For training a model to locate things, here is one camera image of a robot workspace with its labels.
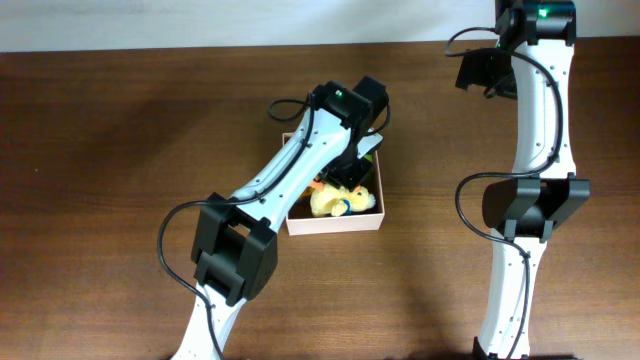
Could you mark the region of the yellow plush bunny toy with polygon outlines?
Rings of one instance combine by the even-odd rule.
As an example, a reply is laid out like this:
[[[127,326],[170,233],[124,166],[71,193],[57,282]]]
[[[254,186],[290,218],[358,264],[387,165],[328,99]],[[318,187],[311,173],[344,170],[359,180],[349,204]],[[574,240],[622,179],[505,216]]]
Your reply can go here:
[[[314,217],[340,217],[364,212],[376,205],[375,195],[364,186],[349,190],[344,186],[337,188],[328,183],[312,182],[311,188],[310,207]]]

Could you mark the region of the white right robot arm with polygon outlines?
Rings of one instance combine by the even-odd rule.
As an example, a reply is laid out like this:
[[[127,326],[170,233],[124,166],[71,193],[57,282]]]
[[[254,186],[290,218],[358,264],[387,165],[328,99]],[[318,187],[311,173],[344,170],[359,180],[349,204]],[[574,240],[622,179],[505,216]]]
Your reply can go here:
[[[518,132],[510,172],[491,179],[482,198],[493,260],[488,304],[474,339],[475,359],[527,359],[534,286],[552,233],[591,195],[577,176],[569,132],[569,79],[577,38],[572,1],[495,4],[493,47],[459,53],[457,87],[484,87],[487,98],[516,100]]]

